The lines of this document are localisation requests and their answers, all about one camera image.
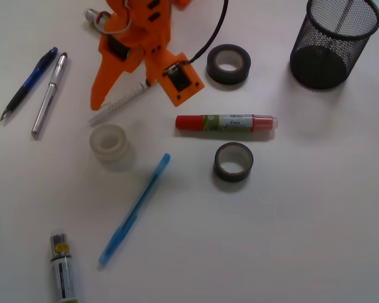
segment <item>black and blue pen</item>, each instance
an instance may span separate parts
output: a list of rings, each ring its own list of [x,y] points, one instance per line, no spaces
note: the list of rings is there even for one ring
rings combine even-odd
[[[31,75],[28,77],[26,82],[20,87],[15,96],[11,99],[10,103],[7,105],[3,114],[1,115],[0,122],[6,118],[10,113],[12,113],[25,98],[27,93],[36,84],[38,79],[42,76],[47,67],[51,64],[53,59],[55,59],[57,54],[57,48],[54,47],[49,52],[47,52],[38,62],[36,67],[33,69]]]

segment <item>orange robot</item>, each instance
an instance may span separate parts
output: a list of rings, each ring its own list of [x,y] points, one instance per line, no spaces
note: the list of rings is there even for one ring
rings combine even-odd
[[[173,0],[182,7],[191,0]],[[91,108],[99,110],[122,72],[132,73],[144,60],[147,85],[158,81],[175,106],[199,92],[204,84],[187,57],[167,50],[171,0],[107,0],[114,10],[105,23],[99,52],[102,62],[91,92]]]

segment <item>mesh pen holder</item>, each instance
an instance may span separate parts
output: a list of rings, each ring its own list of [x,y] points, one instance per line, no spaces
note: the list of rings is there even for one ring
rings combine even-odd
[[[379,28],[371,0],[309,0],[291,53],[291,71],[302,84],[336,87],[351,73],[366,43]]]

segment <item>black tape roll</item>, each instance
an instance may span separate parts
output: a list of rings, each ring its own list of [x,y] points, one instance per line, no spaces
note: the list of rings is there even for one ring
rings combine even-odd
[[[219,67],[219,64],[222,63],[230,63],[237,69],[226,71]],[[250,55],[237,45],[219,45],[213,48],[208,55],[207,72],[213,80],[220,84],[234,85],[243,82],[248,77],[250,66]]]
[[[221,163],[228,160],[230,162],[238,163],[244,167],[244,170],[241,172],[228,172],[224,170]],[[217,150],[215,155],[214,171],[223,181],[240,182],[250,175],[253,163],[253,154],[247,146],[236,142],[230,142],[223,144]]]

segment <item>dark brown tape roll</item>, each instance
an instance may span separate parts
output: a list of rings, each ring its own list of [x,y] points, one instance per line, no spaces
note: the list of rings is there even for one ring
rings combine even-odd
[[[234,71],[221,69],[217,64],[217,57],[221,52],[234,52],[241,58],[241,64]],[[240,46],[233,44],[222,44],[214,47],[208,54],[207,72],[217,83],[225,85],[235,85],[243,82],[247,77],[251,67],[250,55]]]
[[[222,166],[220,164],[219,157],[220,157],[220,153],[222,153],[222,151],[225,150],[226,148],[231,149],[230,150],[231,155],[236,154],[236,155],[239,155],[241,158],[244,159],[244,162],[243,162],[244,165],[243,166],[245,167],[245,169],[243,171],[241,171],[241,172],[228,172],[222,168]],[[223,144],[216,151],[214,171],[219,176],[219,178],[221,178],[223,181],[240,182],[240,181],[244,180],[245,178],[247,178],[248,175],[250,175],[251,168],[253,167],[253,163],[254,163],[253,154],[247,146],[245,146],[241,143],[237,143],[237,142],[230,142],[230,143]]]

